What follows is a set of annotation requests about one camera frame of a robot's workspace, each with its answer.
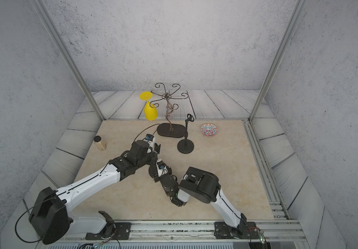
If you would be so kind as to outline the black round stand base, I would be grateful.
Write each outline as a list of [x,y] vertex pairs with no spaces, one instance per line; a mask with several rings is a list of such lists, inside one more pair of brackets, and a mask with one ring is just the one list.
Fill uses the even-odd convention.
[[177,149],[182,154],[190,154],[194,150],[194,143],[191,140],[183,139],[178,142]]

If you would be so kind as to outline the black microphone stand pole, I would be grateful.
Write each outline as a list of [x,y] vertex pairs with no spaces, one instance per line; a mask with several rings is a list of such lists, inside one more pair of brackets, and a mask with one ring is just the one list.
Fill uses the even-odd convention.
[[194,117],[191,114],[187,114],[187,118],[185,120],[185,128],[186,128],[186,132],[185,132],[185,136],[184,136],[185,142],[187,142],[187,140],[188,140],[188,123],[189,122],[194,122]]

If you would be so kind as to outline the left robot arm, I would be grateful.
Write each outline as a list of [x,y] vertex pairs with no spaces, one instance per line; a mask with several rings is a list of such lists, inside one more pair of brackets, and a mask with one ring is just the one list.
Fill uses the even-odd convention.
[[101,239],[114,235],[114,220],[105,212],[80,217],[73,210],[104,188],[124,180],[144,165],[155,165],[160,146],[149,134],[134,141],[131,149],[111,159],[102,169],[65,187],[43,189],[32,208],[29,222],[43,244],[57,242],[67,234],[89,233]]

